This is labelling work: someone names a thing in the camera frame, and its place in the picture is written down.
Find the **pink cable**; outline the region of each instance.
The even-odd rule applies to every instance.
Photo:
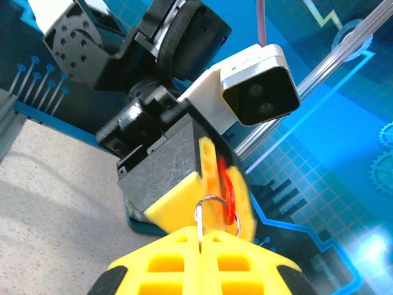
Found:
[[[258,24],[258,40],[261,46],[267,45],[266,39],[266,15],[265,0],[256,0],[257,5],[257,24]]]

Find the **metal key ring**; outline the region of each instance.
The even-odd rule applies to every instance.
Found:
[[[221,204],[228,206],[228,202],[224,200],[223,198],[220,198],[216,195],[207,195],[204,198],[202,198],[195,206],[195,211],[194,211],[194,218],[196,222],[196,231],[198,233],[198,243],[199,243],[199,251],[202,249],[202,238],[203,238],[203,210],[202,210],[202,203],[204,201],[218,201]],[[236,231],[236,236],[239,237],[240,235],[240,220],[238,217],[238,214],[235,212],[235,222],[238,230]]]

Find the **gear graphic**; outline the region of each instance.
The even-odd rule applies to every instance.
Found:
[[[370,167],[370,179],[379,191],[393,197],[393,149],[376,158]]]
[[[379,141],[383,146],[393,148],[393,122],[387,124],[379,132]]]

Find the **aluminum rail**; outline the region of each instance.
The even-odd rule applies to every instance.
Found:
[[[384,0],[297,86],[300,101],[320,86],[367,38],[393,15],[393,1]],[[246,159],[284,118],[260,124],[236,147],[235,153]]]

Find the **white floor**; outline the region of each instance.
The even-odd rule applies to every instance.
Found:
[[[0,294],[86,294],[155,240],[127,224],[116,161],[27,121],[0,164]]]

